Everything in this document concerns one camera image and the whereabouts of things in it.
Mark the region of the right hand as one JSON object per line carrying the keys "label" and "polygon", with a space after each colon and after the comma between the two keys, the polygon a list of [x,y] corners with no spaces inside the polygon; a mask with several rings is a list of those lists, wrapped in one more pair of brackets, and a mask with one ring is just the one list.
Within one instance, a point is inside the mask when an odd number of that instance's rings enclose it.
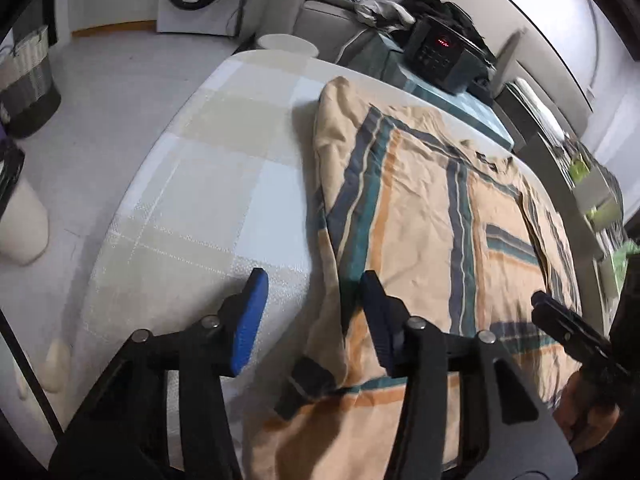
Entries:
{"label": "right hand", "polygon": [[580,397],[589,387],[581,372],[575,372],[566,383],[553,418],[575,454],[600,444],[620,417],[616,404],[587,405]]}

